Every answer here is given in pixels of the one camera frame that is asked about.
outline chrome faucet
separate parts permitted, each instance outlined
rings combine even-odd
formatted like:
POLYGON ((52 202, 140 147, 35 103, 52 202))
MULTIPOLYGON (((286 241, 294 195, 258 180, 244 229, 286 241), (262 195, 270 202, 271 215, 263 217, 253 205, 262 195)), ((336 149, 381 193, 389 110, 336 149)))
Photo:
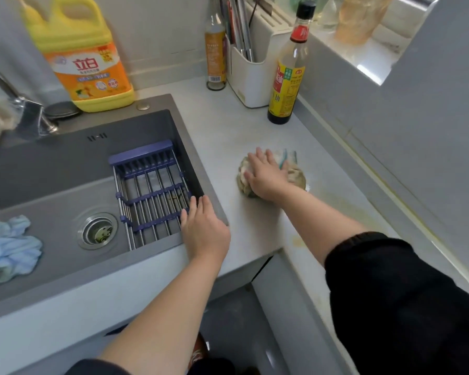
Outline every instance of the chrome faucet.
POLYGON ((0 73, 0 88, 9 103, 19 112, 19 123, 15 130, 26 139, 34 139, 55 133, 59 128, 44 114, 44 106, 21 95, 0 73))

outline black sleeve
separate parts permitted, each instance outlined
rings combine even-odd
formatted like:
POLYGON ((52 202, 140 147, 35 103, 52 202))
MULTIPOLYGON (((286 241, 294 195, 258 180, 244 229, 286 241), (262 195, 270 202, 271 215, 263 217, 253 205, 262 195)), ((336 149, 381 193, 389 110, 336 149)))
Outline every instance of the black sleeve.
POLYGON ((84 359, 77 362, 65 375, 130 375, 120 366, 100 359, 84 359))
POLYGON ((359 234, 325 270, 337 336, 361 375, 469 374, 469 294, 408 243, 359 234))

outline yellow detergent jug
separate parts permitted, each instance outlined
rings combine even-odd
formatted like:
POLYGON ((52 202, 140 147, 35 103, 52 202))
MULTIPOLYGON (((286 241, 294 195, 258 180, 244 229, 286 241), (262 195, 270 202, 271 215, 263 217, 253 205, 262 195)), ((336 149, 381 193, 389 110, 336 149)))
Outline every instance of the yellow detergent jug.
POLYGON ((52 0, 49 21, 22 4, 31 38, 77 107, 100 112, 135 100, 112 34, 94 0, 52 0), (73 5, 85 5, 91 17, 69 18, 63 8, 73 5))

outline cleaning cloth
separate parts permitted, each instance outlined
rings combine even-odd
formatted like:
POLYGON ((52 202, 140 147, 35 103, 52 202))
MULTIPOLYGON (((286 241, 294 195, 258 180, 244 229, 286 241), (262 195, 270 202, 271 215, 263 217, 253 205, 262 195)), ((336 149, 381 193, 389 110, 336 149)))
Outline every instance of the cleaning cloth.
MULTIPOLYGON (((285 160, 288 161, 288 182, 294 183, 299 188, 306 189, 306 177, 299 166, 297 166, 297 152, 287 149, 275 150, 273 151, 273 157, 280 168, 283 166, 283 162, 285 162, 285 160)), ((253 172, 248 157, 244 157, 242 163, 239 165, 237 184, 238 188, 245 194, 245 196, 257 197, 257 195, 252 191, 249 181, 245 179, 245 176, 243 175, 245 171, 253 172)))
POLYGON ((30 220, 23 215, 0 222, 0 283, 16 275, 29 274, 36 266, 42 251, 42 242, 23 235, 30 220))

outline sink rim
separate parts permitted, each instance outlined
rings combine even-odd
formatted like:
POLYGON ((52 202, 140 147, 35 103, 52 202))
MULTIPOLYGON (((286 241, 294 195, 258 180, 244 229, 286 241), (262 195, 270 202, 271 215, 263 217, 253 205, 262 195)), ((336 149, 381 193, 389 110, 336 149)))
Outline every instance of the sink rim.
MULTIPOLYGON (((203 193, 208 195, 211 199, 213 209, 218 218, 226 225, 229 225, 225 212, 220 205, 212 183, 210 182, 206 170, 201 163, 200 156, 194 147, 193 141, 171 94, 168 93, 137 100, 132 105, 120 109, 100 113, 84 113, 74 119, 69 120, 69 123, 61 124, 59 127, 59 134, 85 130, 94 126, 102 126, 108 123, 117 122, 140 115, 146 115, 160 110, 168 110, 171 114, 179 137, 181 138, 182 145, 186 150, 189 161, 193 166, 195 175, 200 183, 203 193), (149 103, 150 108, 147 110, 138 110, 136 105, 138 102, 143 100, 149 103)), ((26 141, 15 137, 14 134, 11 134, 0 142, 0 149, 12 147, 14 145, 25 142, 26 141)), ((162 238, 159 241, 155 241, 148 245, 139 247, 138 249, 131 252, 120 254, 116 257, 83 268, 64 277, 38 285, 18 295, 3 299, 0 301, 0 317, 41 302, 47 298, 54 297, 62 292, 66 292, 89 282, 93 282, 94 280, 107 276, 113 272, 121 270, 122 268, 135 265, 159 253, 167 251, 165 249, 166 247, 172 249, 181 243, 181 233, 175 233, 168 237, 162 238)))

